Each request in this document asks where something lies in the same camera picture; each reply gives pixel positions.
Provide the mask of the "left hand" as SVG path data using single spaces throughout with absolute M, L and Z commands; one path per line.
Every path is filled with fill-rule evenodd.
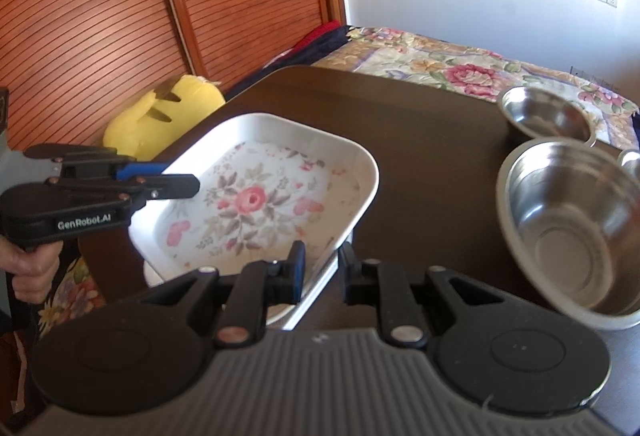
M 41 304 L 50 292 L 60 264 L 62 242 L 44 244 L 25 252 L 1 238 L 1 269 L 12 274 L 15 297 L 28 304 Z

